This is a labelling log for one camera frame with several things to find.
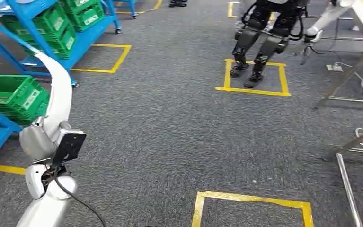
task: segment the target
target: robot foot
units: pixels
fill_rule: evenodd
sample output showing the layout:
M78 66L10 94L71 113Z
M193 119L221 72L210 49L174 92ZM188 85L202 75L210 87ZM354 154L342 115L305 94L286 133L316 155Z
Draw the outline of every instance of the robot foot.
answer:
M232 77L232 78L241 77L242 75L244 75L244 73L246 73L246 71L248 70L248 67L249 67L248 64L234 66L230 70L230 77Z
M264 80L264 76L260 73L253 72L252 75L245 82L244 87L246 88L254 88L256 87L262 80Z

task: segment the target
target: green plastic crate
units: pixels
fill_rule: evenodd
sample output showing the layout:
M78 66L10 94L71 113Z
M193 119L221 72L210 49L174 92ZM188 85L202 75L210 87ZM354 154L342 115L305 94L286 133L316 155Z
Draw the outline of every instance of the green plastic crate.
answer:
M67 14L75 30L82 32L103 19L103 9L100 3L84 9L78 14Z
M67 14L78 14L99 2L99 0L60 0L60 4Z
M61 59L68 59L70 57L71 50L74 47L75 41L77 39L77 34L74 28L71 25L68 25L67 28L64 30L63 34L61 35L60 39L57 41L47 41L53 53L57 54ZM30 45L35 47L36 49L41 48L35 41L28 41ZM25 52L29 55L33 56L34 53L29 50L28 48L24 47Z
M3 15L0 22L11 32L17 34L25 41L32 41L34 38L29 31L24 28L16 16ZM64 13L60 4L56 3L52 7L43 11L33 19L39 33L47 41L58 40L60 35L69 24L69 19Z
M0 75L0 113L15 122L31 123L45 114L49 96L32 77Z

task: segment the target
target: power strip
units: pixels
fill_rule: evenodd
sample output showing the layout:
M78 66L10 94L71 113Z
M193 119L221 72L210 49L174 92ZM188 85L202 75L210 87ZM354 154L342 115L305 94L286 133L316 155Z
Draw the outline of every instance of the power strip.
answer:
M328 71L343 72L343 68L340 65L326 65Z

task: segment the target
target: black robot leg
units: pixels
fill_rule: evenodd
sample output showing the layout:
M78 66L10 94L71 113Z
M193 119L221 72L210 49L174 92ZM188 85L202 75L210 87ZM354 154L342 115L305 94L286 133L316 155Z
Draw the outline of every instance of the black robot leg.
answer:
M261 49L254 60L255 65L252 70L252 75L248 78L244 87L256 87L264 79L262 73L266 63L274 53L282 53L285 50L288 45L288 37L299 16L301 16L301 9L299 8L280 14L272 30L269 32L270 35L262 44Z
M236 36L237 43L233 49L236 65L230 71L231 77L240 77L247 71L249 65L246 63L245 54L261 35L261 31L266 27L270 14L271 11L256 7L246 24L246 28L239 36Z

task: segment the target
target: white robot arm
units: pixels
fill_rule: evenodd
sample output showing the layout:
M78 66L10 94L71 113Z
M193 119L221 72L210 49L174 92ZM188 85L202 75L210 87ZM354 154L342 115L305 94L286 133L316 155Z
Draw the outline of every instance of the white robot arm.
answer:
M77 183L63 162L77 158L86 135L67 123L72 85L68 72L54 59L37 52L52 76L46 116L39 117L19 135L23 150L37 160L26 171L27 187L34 198L17 227L58 227Z
M304 41L318 41L322 35L322 30L332 21L337 20L339 16L349 10L356 1L357 0L331 0L325 9L325 12L323 12L317 22L315 22L315 24L305 32Z

